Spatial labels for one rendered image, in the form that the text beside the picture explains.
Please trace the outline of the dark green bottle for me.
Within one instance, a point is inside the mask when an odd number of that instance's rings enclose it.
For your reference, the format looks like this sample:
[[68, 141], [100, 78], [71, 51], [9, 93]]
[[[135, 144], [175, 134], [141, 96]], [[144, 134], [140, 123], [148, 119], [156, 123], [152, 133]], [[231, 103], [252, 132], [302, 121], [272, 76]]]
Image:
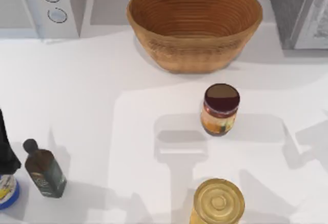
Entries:
[[34, 139], [24, 141], [23, 148], [28, 153], [25, 169], [41, 195], [61, 198], [67, 180], [53, 153], [46, 149], [40, 149]]

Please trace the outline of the blue and white container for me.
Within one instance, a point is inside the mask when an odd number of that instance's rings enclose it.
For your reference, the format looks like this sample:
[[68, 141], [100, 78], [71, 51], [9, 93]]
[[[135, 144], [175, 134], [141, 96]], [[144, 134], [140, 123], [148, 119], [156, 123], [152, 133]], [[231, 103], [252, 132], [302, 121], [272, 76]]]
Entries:
[[20, 188], [13, 175], [0, 175], [0, 210], [12, 206], [19, 198]]

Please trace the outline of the jar with dark red lid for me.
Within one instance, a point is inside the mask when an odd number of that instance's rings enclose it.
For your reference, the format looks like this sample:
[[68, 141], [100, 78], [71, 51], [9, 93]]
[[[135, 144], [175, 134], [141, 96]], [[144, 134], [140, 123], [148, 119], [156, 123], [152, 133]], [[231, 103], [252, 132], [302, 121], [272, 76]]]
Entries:
[[231, 85], [216, 83], [209, 86], [203, 98], [200, 121], [209, 134], [223, 136], [234, 125], [240, 95]]

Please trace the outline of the brown woven basket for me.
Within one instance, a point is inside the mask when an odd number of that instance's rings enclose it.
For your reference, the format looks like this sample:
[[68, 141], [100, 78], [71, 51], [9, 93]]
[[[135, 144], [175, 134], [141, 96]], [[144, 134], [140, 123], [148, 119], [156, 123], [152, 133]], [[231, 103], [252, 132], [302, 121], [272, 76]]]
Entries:
[[161, 68], [211, 73], [241, 53], [263, 9], [258, 0], [130, 0], [127, 19]]

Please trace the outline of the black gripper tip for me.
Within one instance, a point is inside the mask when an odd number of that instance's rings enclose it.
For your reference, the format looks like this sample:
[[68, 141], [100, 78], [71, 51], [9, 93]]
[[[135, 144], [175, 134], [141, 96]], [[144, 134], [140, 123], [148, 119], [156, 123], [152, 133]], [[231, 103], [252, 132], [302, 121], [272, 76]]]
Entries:
[[0, 175], [13, 175], [22, 166], [8, 140], [4, 117], [0, 109]]

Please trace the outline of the gold can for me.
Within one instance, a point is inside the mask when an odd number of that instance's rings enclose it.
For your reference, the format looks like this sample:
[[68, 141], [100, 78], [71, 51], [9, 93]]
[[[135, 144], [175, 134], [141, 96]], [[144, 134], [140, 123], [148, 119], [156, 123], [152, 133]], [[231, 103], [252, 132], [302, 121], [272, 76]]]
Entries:
[[244, 210], [243, 194], [235, 184], [207, 179], [194, 193], [189, 224], [239, 224]]

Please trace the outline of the pale microwave oven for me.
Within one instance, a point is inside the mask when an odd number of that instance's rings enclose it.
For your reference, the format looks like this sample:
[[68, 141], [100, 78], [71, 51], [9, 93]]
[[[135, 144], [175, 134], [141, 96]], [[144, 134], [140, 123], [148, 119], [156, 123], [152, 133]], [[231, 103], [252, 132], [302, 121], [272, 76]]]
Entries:
[[[79, 38], [87, 0], [0, 0], [0, 39]], [[49, 20], [48, 10], [63, 9], [68, 19], [57, 24]]]

